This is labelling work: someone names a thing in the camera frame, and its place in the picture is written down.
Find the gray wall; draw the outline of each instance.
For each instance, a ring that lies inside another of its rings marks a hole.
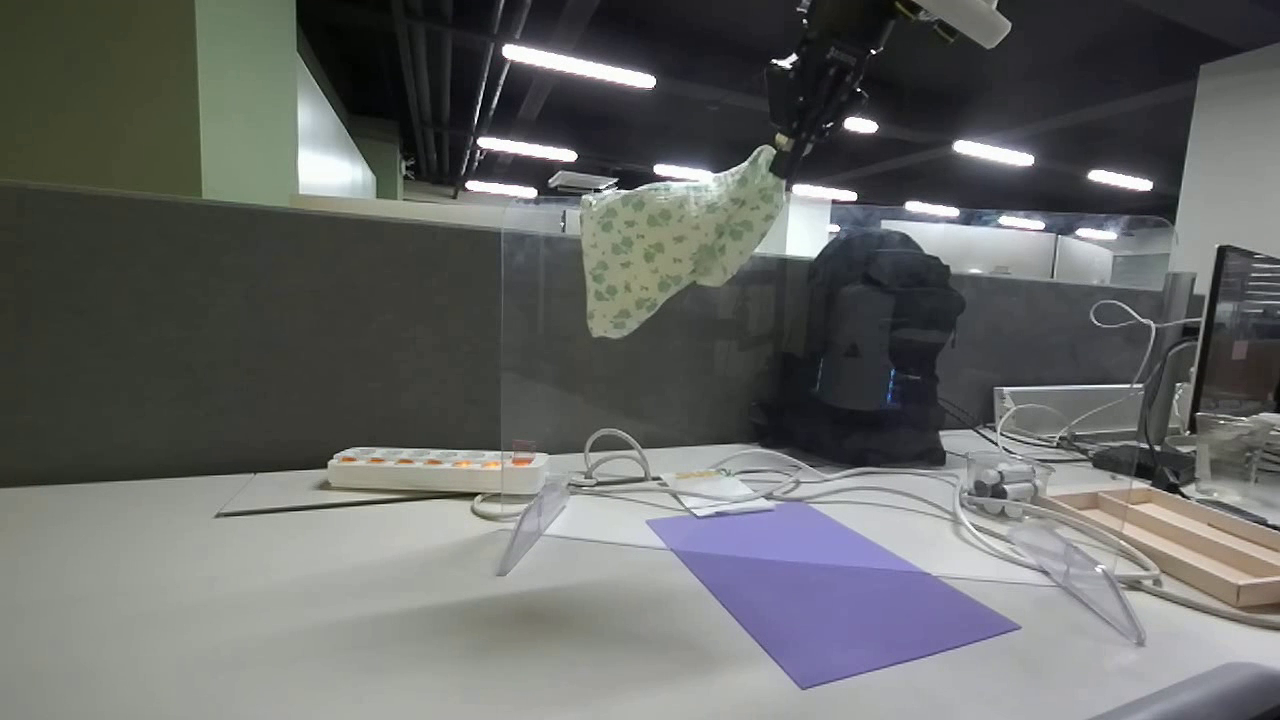
[[[349,445],[751,440],[802,350],[806,261],[751,261],[627,342],[585,327],[576,239],[0,187],[0,485],[318,468]],[[1130,382],[1096,297],[955,282],[943,395]]]
[[[0,187],[0,485],[498,445],[498,236]]]

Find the cable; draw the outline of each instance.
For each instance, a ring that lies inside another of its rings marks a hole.
[[[662,502],[650,502],[650,495],[635,495],[635,492],[650,492],[650,490],[579,490],[576,495],[601,495],[601,502],[618,502],[618,506],[646,506],[646,507],[662,507],[662,511],[684,511],[679,506],[662,506]]]
[[[1001,555],[1001,562],[1007,562],[1007,563],[1015,563],[1015,570],[1039,574],[1039,563],[1033,563],[1033,562],[1024,562],[1024,555],[1015,555],[1014,549],[1001,549],[1001,544],[988,542],[988,537],[995,537],[995,534],[991,534],[991,528],[979,528],[979,524],[970,517],[963,492],[955,495],[952,519],[955,519],[955,534],[961,534],[961,537],[970,534],[970,542],[975,542],[988,555]]]
[[[1141,364],[1137,364],[1137,372],[1131,372],[1130,386],[1141,386],[1141,382],[1147,376],[1147,367],[1152,367],[1152,360],[1155,360],[1159,327],[1183,327],[1183,323],[1193,323],[1193,319],[1196,319],[1196,315],[1183,315],[1183,319],[1152,319],[1152,315],[1137,311],[1137,310],[1123,306],[1123,302],[1096,302],[1096,306],[1089,310],[1089,323],[1091,323],[1091,327],[1109,327],[1109,334],[1147,327],[1143,358],[1141,358]],[[1117,408],[1117,406],[1123,406],[1123,401],[1131,401],[1131,395],[1111,395],[1111,401],[1103,401],[1103,406],[1096,406],[1096,408],[1089,408],[1089,413],[1079,413],[1079,417],[1072,417],[1072,419],[1068,419],[1066,413],[1047,408],[1047,406],[1014,406],[1014,408],[995,419],[995,433],[1007,438],[1007,440],[1022,440],[1022,445],[1062,450],[1085,419],[1091,419],[1091,417],[1101,417],[1101,413],[1109,413],[1109,408]],[[1007,427],[1007,419],[1014,419],[1015,413],[1053,413],[1053,417],[1062,417],[1062,419],[1068,419],[1068,425],[1066,425],[1062,433],[1053,433],[1053,438],[1022,438],[1022,433]]]
[[[802,506],[802,502],[826,502],[826,495],[846,495],[846,492],[889,492],[889,495],[911,495],[911,502],[926,502],[926,506],[933,506],[933,507],[939,507],[939,511],[948,511],[952,517],[952,507],[948,506],[938,506],[938,502],[930,502],[930,495],[922,495],[922,492],[906,492],[906,490],[884,490],[889,480],[901,480],[901,476],[868,476],[868,480],[846,480],[846,485],[837,485],[837,490],[815,490],[815,492],[806,492],[806,495],[780,495],[780,502],[790,502],[790,506]]]
[[[471,495],[471,517],[491,519],[491,524],[516,519],[526,507],[528,507],[528,502],[512,502],[512,495]]]
[[[826,502],[826,495],[860,492],[860,490],[884,485],[884,480],[933,480],[952,492],[961,490],[955,480],[943,480],[939,473],[846,468],[846,473],[785,476],[790,490],[765,492],[765,502]]]
[[[776,462],[776,463],[729,468],[732,462],[755,462],[755,458]],[[785,452],[761,450],[761,452],[722,458],[714,468],[715,468],[715,473],[746,476],[746,473],[776,473],[776,468],[807,473],[812,463],[806,463],[806,462],[795,462],[795,458],[785,458]]]
[[[591,462],[591,450],[597,450],[601,440],[610,440],[610,438],[634,445],[635,458],[604,458],[604,462]],[[635,462],[641,473],[651,476],[650,458],[646,458],[646,445],[641,445],[634,433],[625,433],[625,427],[597,427],[597,433],[587,438],[587,445],[585,445],[585,485],[597,485],[597,473],[601,473],[604,463],[614,463],[614,462]]]
[[[972,511],[963,507],[963,502],[970,502],[970,492],[961,492],[955,519],[961,519],[963,528],[972,528],[972,534],[1001,537],[1001,542],[1007,544],[1007,534],[975,528],[975,519],[972,519]],[[1117,582],[1130,582],[1130,583],[1147,583],[1147,582],[1155,582],[1155,583],[1159,583],[1159,576],[1163,576],[1159,563],[1155,563],[1147,554],[1131,549],[1123,537],[1117,537],[1117,534],[1109,534],[1109,528],[1101,528],[1101,524],[1091,524],[1091,519],[1079,519],[1079,517],[1072,517],[1072,511],[1055,511],[1055,507],[1046,507],[1046,506],[1014,506],[1014,502],[985,502],[985,506],[995,506],[995,507],[1006,507],[1007,517],[1039,517],[1039,519],[1066,524],[1066,528],[1072,528],[1072,534],[1079,534],[1079,537],[1089,537],[1089,542],[1096,542],[1096,544],[1117,549],[1120,555],[1130,555],[1130,562],[1141,570],[1141,576],[1117,574]]]

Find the transparent plastic stand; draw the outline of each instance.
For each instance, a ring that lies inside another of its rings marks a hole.
[[[503,549],[503,562],[498,563],[498,576],[509,576],[533,554],[533,544],[550,537],[563,506],[568,506],[568,476],[550,476],[546,490],[519,511],[512,542]]]
[[[1130,643],[1143,650],[1147,634],[1137,622],[1137,614],[1123,599],[1123,588],[1117,576],[1091,562],[1085,549],[1066,542],[1053,524],[1022,519],[1014,528],[1014,549],[1039,563],[1039,574],[1066,588],[1072,599],[1079,599],[1096,622],[1103,622],[1111,634],[1120,634]]]

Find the wooden board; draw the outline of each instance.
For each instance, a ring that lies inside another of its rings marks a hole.
[[[1280,608],[1280,534],[1272,528],[1152,490],[1079,492],[1053,506],[1120,534],[1159,574],[1231,608]]]

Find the robotic arm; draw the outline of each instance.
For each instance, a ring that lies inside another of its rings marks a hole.
[[[791,178],[826,134],[866,100],[868,63],[895,25],[939,25],[979,50],[995,50],[1014,34],[995,0],[802,0],[795,14],[806,21],[802,50],[767,73],[776,178]]]

